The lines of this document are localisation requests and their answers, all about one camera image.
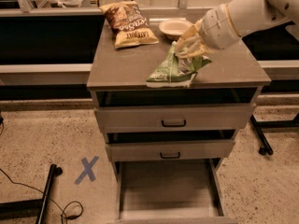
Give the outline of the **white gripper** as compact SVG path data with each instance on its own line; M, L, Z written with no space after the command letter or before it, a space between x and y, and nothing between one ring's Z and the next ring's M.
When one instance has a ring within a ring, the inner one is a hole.
M227 49L239 39L228 5L222 4L210 9L202 20L193 24L179 38L175 53L179 58L193 58L212 53L215 49Z

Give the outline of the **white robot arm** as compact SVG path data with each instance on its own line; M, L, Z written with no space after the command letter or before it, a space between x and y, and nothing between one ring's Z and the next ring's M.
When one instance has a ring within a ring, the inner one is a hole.
M299 0L232 0L210 9L180 37L174 51L179 58L201 56L288 21L299 23Z

